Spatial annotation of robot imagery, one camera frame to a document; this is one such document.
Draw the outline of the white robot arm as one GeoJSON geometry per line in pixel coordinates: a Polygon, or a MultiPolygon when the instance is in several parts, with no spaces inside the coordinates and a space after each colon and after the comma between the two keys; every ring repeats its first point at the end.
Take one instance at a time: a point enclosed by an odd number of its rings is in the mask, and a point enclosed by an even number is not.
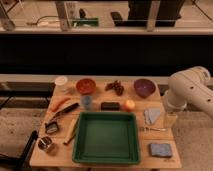
{"type": "Polygon", "coordinates": [[[183,111],[188,103],[206,113],[213,120],[213,90],[207,87],[210,72],[196,66],[172,74],[164,102],[170,111],[183,111]]]}

